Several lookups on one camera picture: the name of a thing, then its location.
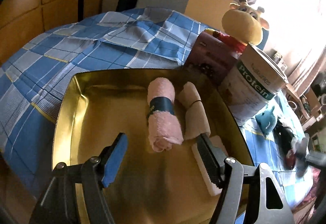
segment bed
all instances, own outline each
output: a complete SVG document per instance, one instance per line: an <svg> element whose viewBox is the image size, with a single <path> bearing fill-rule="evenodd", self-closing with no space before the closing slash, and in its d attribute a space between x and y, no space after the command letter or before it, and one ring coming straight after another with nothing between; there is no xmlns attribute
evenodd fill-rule
<svg viewBox="0 0 326 224"><path fill-rule="evenodd" d="M0 148L10 168L34 197L51 172L55 122L71 77L79 72L121 68L181 67L205 28L177 11L141 8L107 12L42 33L0 68ZM269 103L304 132L280 92ZM254 118L241 127L255 165L272 168L291 208L312 186L309 169L297 179L285 170L273 134L262 135Z"/></svg>

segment teal plush toy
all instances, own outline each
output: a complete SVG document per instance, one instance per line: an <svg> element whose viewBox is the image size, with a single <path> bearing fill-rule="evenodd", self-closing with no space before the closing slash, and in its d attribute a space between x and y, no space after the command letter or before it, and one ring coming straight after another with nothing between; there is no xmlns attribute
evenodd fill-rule
<svg viewBox="0 0 326 224"><path fill-rule="evenodd" d="M278 120L278 117L273 113L274 109L275 106L255 116L260 130L263 132L264 136L267 136L274 129Z"/></svg>

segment maroon box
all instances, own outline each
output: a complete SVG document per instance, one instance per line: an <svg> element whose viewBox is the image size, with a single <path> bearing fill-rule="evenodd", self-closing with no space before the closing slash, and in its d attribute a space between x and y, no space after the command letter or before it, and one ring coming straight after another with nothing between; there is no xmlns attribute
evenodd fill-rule
<svg viewBox="0 0 326 224"><path fill-rule="evenodd" d="M231 47L202 32L197 37L184 68L204 73L218 86L235 65L238 57Z"/></svg>

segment plush toy head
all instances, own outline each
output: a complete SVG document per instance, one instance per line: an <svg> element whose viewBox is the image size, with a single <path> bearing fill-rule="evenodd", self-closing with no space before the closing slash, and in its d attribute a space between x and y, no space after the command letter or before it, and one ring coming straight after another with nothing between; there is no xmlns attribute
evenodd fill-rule
<svg viewBox="0 0 326 224"><path fill-rule="evenodd" d="M266 20L260 17L262 7L257 10L248 5L247 0L239 0L240 5L230 4L230 9L222 17L224 31L244 44L258 45L263 39L261 28L269 29Z"/></svg>
<svg viewBox="0 0 326 224"><path fill-rule="evenodd" d="M274 109L275 106L255 116L260 130L263 132L264 136L268 135L274 129L278 120L278 118L273 113Z"/></svg>

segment giraffe plush toy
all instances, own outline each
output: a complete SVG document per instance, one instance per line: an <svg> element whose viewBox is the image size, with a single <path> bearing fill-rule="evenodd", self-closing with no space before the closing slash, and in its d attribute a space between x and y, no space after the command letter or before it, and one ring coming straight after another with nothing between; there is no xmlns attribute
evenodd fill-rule
<svg viewBox="0 0 326 224"><path fill-rule="evenodd" d="M222 17L222 27L227 34L205 29L205 32L232 47L234 51L243 53L251 43L258 45L263 39L262 28L268 30L269 24L260 17L264 13L262 7L257 10L248 5L247 0L239 0L240 4L231 3L230 9Z"/></svg>

